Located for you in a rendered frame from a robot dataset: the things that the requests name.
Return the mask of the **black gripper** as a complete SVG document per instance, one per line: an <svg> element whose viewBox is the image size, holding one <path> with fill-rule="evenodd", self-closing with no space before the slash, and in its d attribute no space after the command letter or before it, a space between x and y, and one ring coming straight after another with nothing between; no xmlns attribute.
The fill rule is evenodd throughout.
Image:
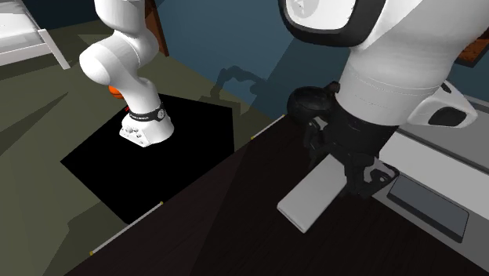
<svg viewBox="0 0 489 276"><path fill-rule="evenodd" d="M303 146L309 151L308 169L314 169L329 153L339 154L340 160L350 154L344 163L342 194L367 199L400 175L396 167L379 160L380 150L397 129L397 125L376 125L357 118L333 100L328 122L317 116L306 124Z"/></svg>

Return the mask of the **white flat box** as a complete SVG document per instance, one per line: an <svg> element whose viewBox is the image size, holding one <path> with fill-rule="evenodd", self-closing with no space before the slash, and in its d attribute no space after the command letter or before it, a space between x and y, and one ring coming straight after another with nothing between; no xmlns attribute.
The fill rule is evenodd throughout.
<svg viewBox="0 0 489 276"><path fill-rule="evenodd" d="M344 165L329 154L277 204L277 210L306 233L345 187Z"/></svg>

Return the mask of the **black round object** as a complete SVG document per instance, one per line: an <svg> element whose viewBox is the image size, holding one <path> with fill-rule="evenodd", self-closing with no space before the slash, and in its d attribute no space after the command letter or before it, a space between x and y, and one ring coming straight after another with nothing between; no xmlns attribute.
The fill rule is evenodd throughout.
<svg viewBox="0 0 489 276"><path fill-rule="evenodd" d="M288 115L299 124L306 124L316 117L326 122L334 109L335 94L339 90L340 84L337 81L325 87L299 87L288 98Z"/></svg>

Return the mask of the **grey laptop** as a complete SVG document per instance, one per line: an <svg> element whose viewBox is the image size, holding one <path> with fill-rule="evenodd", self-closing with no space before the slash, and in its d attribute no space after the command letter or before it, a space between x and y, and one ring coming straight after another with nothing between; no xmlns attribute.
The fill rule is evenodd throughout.
<svg viewBox="0 0 489 276"><path fill-rule="evenodd" d="M489 276L489 102L463 129L405 125L381 150L402 172L375 198Z"/></svg>

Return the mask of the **dark brown wooden desk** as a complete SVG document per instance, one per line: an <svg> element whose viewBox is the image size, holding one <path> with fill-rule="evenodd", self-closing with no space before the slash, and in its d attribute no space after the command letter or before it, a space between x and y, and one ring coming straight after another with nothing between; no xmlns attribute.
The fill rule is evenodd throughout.
<svg viewBox="0 0 489 276"><path fill-rule="evenodd" d="M489 276L374 198L300 232L277 203L308 172L303 134L282 118L66 276Z"/></svg>

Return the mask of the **black robot stand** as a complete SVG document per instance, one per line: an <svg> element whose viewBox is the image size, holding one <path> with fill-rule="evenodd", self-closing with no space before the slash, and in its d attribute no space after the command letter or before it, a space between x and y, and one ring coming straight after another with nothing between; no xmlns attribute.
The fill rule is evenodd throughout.
<svg viewBox="0 0 489 276"><path fill-rule="evenodd" d="M233 111L162 95L174 133L141 147L120 136L122 108L62 164L125 223L166 202L234 152Z"/></svg>

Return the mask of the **brown wooden furniture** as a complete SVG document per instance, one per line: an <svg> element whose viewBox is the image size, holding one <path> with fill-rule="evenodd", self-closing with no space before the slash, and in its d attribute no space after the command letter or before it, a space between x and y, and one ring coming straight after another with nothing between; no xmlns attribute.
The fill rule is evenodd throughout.
<svg viewBox="0 0 489 276"><path fill-rule="evenodd" d="M155 0L145 0L145 21L148 29L154 34L159 44L159 51L169 56L168 46L161 27L158 9Z"/></svg>

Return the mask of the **white bed frame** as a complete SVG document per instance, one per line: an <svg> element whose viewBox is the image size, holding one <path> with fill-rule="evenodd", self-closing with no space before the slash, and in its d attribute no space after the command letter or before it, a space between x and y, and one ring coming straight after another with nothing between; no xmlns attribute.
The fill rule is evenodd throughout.
<svg viewBox="0 0 489 276"><path fill-rule="evenodd" d="M71 68L49 32L39 27L22 0L0 0L0 66L49 54L64 70Z"/></svg>

